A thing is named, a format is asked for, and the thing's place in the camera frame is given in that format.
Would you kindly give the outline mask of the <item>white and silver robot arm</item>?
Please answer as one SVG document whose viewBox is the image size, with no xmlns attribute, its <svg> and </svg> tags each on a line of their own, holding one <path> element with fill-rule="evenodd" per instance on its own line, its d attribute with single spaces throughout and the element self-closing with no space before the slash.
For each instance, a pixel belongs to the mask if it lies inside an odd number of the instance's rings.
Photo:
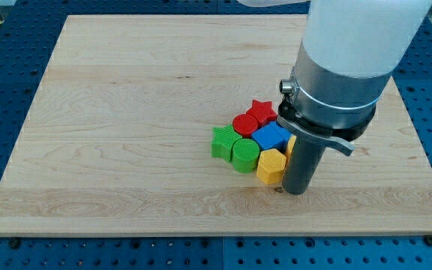
<svg viewBox="0 0 432 270">
<path fill-rule="evenodd" d="M 370 124 L 377 102 L 430 9 L 431 1 L 310 3 L 278 123 L 296 135 L 295 153 L 345 155 Z"/>
</svg>

